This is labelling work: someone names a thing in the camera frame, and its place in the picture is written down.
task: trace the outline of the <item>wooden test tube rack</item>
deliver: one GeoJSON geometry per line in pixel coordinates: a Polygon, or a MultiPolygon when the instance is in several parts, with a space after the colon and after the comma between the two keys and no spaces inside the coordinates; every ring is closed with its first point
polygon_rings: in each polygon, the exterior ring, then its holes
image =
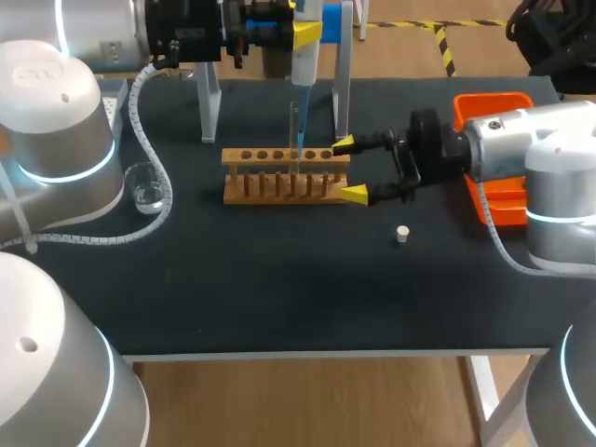
{"type": "Polygon", "coordinates": [[[223,149],[225,205],[324,205],[345,203],[342,188],[350,156],[332,156],[330,149],[304,149],[300,163],[289,149],[223,149]],[[275,173],[239,172],[238,168],[277,168],[275,173]],[[291,173],[292,168],[300,173],[291,173]]]}

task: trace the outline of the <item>white robotic arm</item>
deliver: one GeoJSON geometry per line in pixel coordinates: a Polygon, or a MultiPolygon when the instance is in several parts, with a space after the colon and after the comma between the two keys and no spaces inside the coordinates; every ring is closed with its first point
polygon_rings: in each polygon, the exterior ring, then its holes
{"type": "Polygon", "coordinates": [[[596,274],[596,104],[562,102],[469,120],[463,132],[442,128],[434,111],[414,112],[408,129],[350,136],[335,155],[383,146],[398,181],[347,188],[345,199],[373,205],[413,199],[413,191],[461,178],[479,184],[489,230],[508,263],[531,275],[596,274]],[[494,229],[482,182],[525,176],[529,253],[544,270],[523,267],[494,229]]]}

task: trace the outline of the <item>wooden floor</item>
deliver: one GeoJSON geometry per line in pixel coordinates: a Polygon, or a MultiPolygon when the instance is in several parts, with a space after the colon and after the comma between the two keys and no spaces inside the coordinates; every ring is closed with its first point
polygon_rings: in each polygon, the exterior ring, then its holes
{"type": "MultiPolygon", "coordinates": [[[[370,0],[370,21],[506,20],[519,0],[370,0]]],[[[524,76],[528,66],[503,28],[449,28],[459,75],[524,76]]],[[[331,77],[323,47],[319,76],[331,77]]],[[[229,58],[220,77],[263,77],[260,50],[245,69],[229,58]]],[[[355,42],[354,77],[446,76],[432,32],[370,29],[355,42]]],[[[499,394],[525,358],[493,358],[499,394]]],[[[149,445],[394,447],[478,445],[458,359],[178,362],[144,365],[149,445]]],[[[522,434],[510,444],[527,445],[522,434]]]]}

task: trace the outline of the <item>black tabletop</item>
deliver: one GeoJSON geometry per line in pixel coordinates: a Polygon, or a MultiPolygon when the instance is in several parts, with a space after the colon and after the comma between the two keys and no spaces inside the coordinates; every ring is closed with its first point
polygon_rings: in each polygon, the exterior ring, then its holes
{"type": "MultiPolygon", "coordinates": [[[[163,227],[129,245],[44,244],[29,258],[120,353],[546,347],[594,296],[588,281],[510,269],[462,183],[369,209],[225,207],[221,148],[287,147],[291,86],[229,81],[222,89],[215,145],[201,144],[194,83],[154,80],[143,90],[142,122],[174,189],[163,227]],[[411,234],[397,247],[399,225],[411,234]]],[[[503,90],[536,104],[558,100],[547,78],[354,80],[350,130],[406,127],[410,111],[424,107],[453,120],[456,94],[503,90]]],[[[317,83],[311,98],[305,145],[329,146],[331,84],[317,83]]],[[[119,155],[124,167],[143,159],[128,123],[119,155]]],[[[350,182],[391,178],[387,157],[355,157],[350,182]]],[[[117,236],[147,219],[126,195],[99,221],[65,231],[117,236]]],[[[528,264],[523,229],[503,233],[528,264]]]]}

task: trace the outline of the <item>white spiral cable wrap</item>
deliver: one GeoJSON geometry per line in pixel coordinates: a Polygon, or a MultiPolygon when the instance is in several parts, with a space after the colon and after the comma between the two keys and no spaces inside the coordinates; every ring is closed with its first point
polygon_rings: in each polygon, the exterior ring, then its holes
{"type": "MultiPolygon", "coordinates": [[[[172,202],[173,202],[173,192],[171,187],[171,182],[169,181],[168,174],[164,169],[161,161],[157,157],[156,151],[153,149],[149,140],[147,140],[147,136],[142,129],[141,120],[139,118],[139,96],[141,94],[141,89],[143,84],[151,78],[157,72],[156,68],[152,63],[147,65],[136,77],[132,87],[130,88],[130,95],[129,95],[129,117],[130,117],[130,124],[132,125],[132,129],[134,130],[139,143],[142,146],[142,149],[145,151],[151,163],[153,163],[154,167],[156,168],[157,178],[162,184],[164,198],[162,200],[163,209],[147,226],[143,229],[135,231],[134,233],[130,233],[124,236],[118,237],[93,237],[93,236],[74,236],[74,235],[56,235],[50,233],[43,233],[38,235],[33,235],[33,240],[35,242],[61,242],[65,244],[81,244],[81,245],[119,245],[119,244],[127,244],[129,242],[133,242],[135,240],[141,239],[154,231],[163,224],[166,219],[168,218],[169,212],[171,210],[172,202]]],[[[23,237],[16,237],[11,239],[3,244],[0,244],[0,249],[5,247],[10,247],[13,245],[21,244],[25,242],[23,237]]]]}
{"type": "Polygon", "coordinates": [[[484,187],[482,183],[478,183],[478,193],[481,196],[482,202],[482,210],[484,211],[484,217],[486,218],[486,226],[488,227],[488,232],[491,235],[491,239],[493,240],[494,245],[496,246],[497,251],[501,255],[501,257],[505,260],[509,266],[513,269],[517,270],[524,275],[531,275],[534,277],[552,277],[552,278],[590,278],[595,279],[596,277],[591,275],[577,275],[577,274],[564,274],[564,273],[554,273],[549,272],[548,270],[541,270],[539,268],[530,268],[526,267],[525,265],[519,264],[516,260],[514,260],[503,245],[499,234],[496,232],[496,227],[494,226],[493,216],[491,216],[491,210],[488,205],[488,200],[486,199],[486,195],[484,194],[484,187]]]}

